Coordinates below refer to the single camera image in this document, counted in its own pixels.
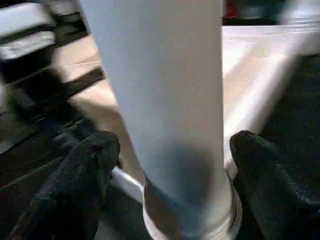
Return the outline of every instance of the white pipe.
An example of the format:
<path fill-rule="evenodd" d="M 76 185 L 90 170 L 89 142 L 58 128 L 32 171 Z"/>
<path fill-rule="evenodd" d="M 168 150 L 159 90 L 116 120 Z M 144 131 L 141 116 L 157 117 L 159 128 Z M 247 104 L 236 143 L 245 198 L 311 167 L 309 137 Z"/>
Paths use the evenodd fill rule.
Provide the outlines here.
<path fill-rule="evenodd" d="M 137 158 L 179 234 L 227 236 L 235 210 L 224 170 L 220 1 L 80 2 Z"/>

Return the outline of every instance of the red object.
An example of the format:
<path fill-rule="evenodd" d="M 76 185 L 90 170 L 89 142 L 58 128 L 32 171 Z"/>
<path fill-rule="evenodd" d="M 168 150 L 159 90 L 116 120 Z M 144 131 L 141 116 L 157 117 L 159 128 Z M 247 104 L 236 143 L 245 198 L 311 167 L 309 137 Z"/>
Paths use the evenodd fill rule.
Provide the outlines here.
<path fill-rule="evenodd" d="M 225 14 L 224 18 L 226 19 L 233 19 L 238 16 L 238 10 L 236 4 L 233 2 L 233 0 L 225 0 Z"/>

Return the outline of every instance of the wooden surface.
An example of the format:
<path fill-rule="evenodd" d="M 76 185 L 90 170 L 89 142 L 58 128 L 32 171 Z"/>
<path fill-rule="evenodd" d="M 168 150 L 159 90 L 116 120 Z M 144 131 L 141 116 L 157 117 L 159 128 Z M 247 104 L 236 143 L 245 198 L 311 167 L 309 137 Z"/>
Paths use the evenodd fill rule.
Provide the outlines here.
<path fill-rule="evenodd" d="M 229 173 L 234 177 L 237 170 L 229 154 L 229 137 L 239 128 L 254 131 L 255 124 L 263 122 L 263 119 L 255 116 L 253 123 L 252 117 L 248 118 L 250 119 L 248 122 L 240 116 L 237 120 L 236 115 L 238 113 L 250 115 L 254 109 L 263 111 L 269 102 L 272 105 L 271 96 L 282 81 L 284 71 L 291 66 L 295 58 L 295 48 L 299 44 L 292 34 L 284 33 L 277 26 L 224 27 L 222 32 L 225 166 L 229 167 Z M 57 50 L 55 64 L 64 72 L 65 81 L 71 81 L 102 65 L 91 36 Z M 258 106 L 254 105 L 254 102 L 248 104 L 247 99 L 247 96 L 252 94 L 254 96 L 256 89 L 259 89 L 257 94 L 268 92 L 266 97 L 261 95 L 262 104 Z M 115 132 L 119 136 L 123 169 L 143 182 L 144 176 L 119 113 L 107 74 L 105 80 L 74 96 L 72 101 L 99 129 Z"/>

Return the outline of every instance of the pvc pipe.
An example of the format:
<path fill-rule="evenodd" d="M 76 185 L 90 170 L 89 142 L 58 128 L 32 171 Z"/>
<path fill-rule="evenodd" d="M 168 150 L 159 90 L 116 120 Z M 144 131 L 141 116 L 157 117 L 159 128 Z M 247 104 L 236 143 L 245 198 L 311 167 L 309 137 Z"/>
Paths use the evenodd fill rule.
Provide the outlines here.
<path fill-rule="evenodd" d="M 227 236 L 220 1 L 80 3 L 153 193 L 182 238 Z"/>

